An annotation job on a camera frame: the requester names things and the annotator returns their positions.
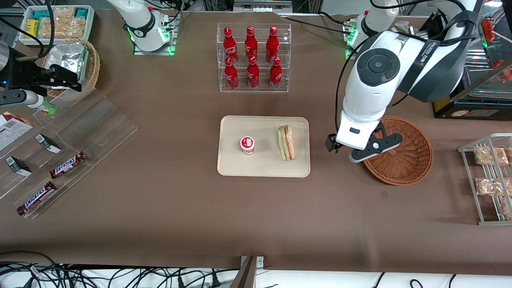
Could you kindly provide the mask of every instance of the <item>chocolate bar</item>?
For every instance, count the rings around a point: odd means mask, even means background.
[[[73,167],[77,166],[80,162],[87,159],[87,156],[81,151],[80,153],[73,156],[73,158],[69,159],[68,161],[64,162],[59,167],[55,168],[54,170],[50,171],[50,175],[52,176],[52,179],[57,178],[61,174],[64,174],[65,172],[71,170]]]
[[[16,212],[18,212],[18,214],[22,216],[25,215],[30,209],[34,209],[37,206],[39,206],[39,204],[43,200],[52,195],[53,192],[55,192],[56,190],[57,187],[55,187],[55,185],[52,182],[48,181],[48,183],[46,183],[46,185],[43,188],[41,188],[41,190],[37,191],[37,193],[34,196],[30,197],[30,199],[28,199],[28,201],[25,202],[25,204],[18,207],[18,209],[16,209]]]

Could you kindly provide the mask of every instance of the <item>beige tray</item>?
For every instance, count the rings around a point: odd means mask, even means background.
[[[292,127],[296,159],[284,161],[278,128]],[[254,153],[245,155],[240,139],[254,139]],[[226,116],[221,120],[217,171],[224,176],[306,177],[309,175],[309,124],[301,117]]]

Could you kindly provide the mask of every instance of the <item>wicker basket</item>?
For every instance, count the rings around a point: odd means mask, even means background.
[[[402,143],[394,149],[365,160],[375,177],[397,186],[422,181],[432,168],[432,146],[425,134],[412,122],[400,117],[383,117],[382,124],[388,135],[402,135]],[[382,138],[382,132],[375,133]]]
[[[74,38],[74,39],[66,39],[60,44],[73,44],[73,43],[82,43],[87,46],[89,49],[89,59],[87,61],[87,67],[86,67],[86,80],[87,83],[82,87],[81,92],[75,92],[69,93],[66,95],[65,100],[80,100],[84,98],[85,96],[89,95],[96,87],[96,82],[98,81],[99,76],[99,55],[98,52],[96,52],[96,49],[94,49],[94,46],[83,39],[80,38]],[[46,56],[43,59],[43,66],[46,64],[46,61],[48,59],[48,56]],[[67,89],[49,89],[47,88],[48,96],[51,97],[57,97],[60,94],[62,94],[64,91],[67,91]]]

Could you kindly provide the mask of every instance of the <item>brown table surface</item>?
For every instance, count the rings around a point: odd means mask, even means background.
[[[133,56],[119,13],[97,14],[97,87],[139,130],[34,220],[0,201],[1,251],[39,251],[58,263],[228,268],[240,255],[264,255],[273,269],[512,275],[512,228],[476,225],[456,151],[510,132],[509,122],[434,119],[431,104],[409,97],[387,115],[423,129],[434,165],[417,185],[390,186],[349,162],[350,149],[335,155],[324,147],[335,132],[341,34],[292,22],[288,95],[225,94],[218,87],[217,23],[289,21],[272,13],[193,13],[180,25],[175,56]],[[301,19],[336,28],[324,17]],[[219,175],[226,115],[306,118],[309,176]]]

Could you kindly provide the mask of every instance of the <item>sandwich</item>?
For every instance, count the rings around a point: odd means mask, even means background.
[[[288,125],[280,126],[278,129],[279,151],[284,161],[295,159],[295,149],[293,148],[293,138],[291,137],[291,127]]]

